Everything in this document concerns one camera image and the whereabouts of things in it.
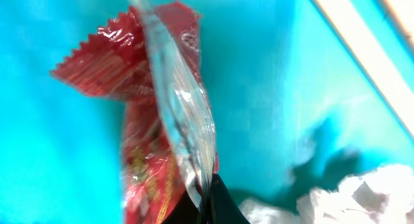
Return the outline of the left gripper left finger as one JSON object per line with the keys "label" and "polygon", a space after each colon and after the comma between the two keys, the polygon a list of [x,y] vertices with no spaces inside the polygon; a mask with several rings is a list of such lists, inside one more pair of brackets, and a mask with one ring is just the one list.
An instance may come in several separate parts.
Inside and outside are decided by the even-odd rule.
{"label": "left gripper left finger", "polygon": [[185,192],[162,224],[207,224],[207,219],[197,210]]}

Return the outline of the red snack wrapper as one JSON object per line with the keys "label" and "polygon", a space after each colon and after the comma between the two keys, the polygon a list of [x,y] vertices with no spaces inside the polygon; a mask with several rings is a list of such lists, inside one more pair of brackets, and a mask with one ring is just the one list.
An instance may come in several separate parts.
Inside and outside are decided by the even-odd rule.
{"label": "red snack wrapper", "polygon": [[208,223],[217,150],[200,74],[200,16],[178,1],[129,2],[52,75],[87,96],[125,104],[125,223],[162,223],[185,192]]}

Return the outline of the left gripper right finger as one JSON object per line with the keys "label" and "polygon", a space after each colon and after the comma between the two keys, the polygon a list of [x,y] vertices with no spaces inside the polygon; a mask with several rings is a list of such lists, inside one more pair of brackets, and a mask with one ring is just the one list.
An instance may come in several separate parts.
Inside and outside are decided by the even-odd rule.
{"label": "left gripper right finger", "polygon": [[212,177],[209,206],[207,217],[210,224],[250,224],[218,174]]}

